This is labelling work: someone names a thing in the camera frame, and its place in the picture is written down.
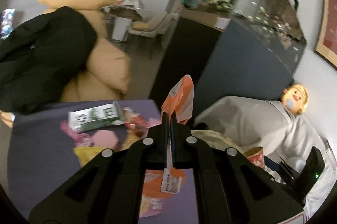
cartoon face mask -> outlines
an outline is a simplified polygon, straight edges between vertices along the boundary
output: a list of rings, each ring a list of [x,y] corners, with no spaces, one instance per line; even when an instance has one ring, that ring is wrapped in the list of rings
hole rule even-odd
[[[302,114],[308,105],[308,91],[301,84],[295,84],[284,89],[281,97],[282,104],[293,114]]]

fish tank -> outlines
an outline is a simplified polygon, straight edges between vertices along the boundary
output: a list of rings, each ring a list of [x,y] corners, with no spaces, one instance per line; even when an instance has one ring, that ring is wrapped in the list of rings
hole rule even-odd
[[[306,47],[289,0],[180,0],[186,9],[229,18],[250,31],[294,74]]]

green and white package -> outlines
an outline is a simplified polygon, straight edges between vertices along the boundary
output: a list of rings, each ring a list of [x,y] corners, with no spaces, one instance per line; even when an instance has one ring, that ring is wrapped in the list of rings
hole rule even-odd
[[[121,124],[124,124],[123,112],[117,102],[68,114],[68,125],[76,132]]]

picture frame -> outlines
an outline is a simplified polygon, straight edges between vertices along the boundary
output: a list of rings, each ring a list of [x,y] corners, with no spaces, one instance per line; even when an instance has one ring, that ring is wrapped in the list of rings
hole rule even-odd
[[[337,69],[337,0],[323,0],[323,3],[316,52]]]

tan sofa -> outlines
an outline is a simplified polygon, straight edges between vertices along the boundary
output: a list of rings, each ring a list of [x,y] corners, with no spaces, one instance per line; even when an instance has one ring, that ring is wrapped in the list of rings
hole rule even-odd
[[[38,0],[48,7],[43,13],[69,6],[82,13],[97,32],[97,42],[86,69],[65,86],[60,101],[122,100],[130,81],[130,59],[107,40],[107,30],[100,8],[116,0]],[[10,113],[1,112],[1,119],[11,127]]]

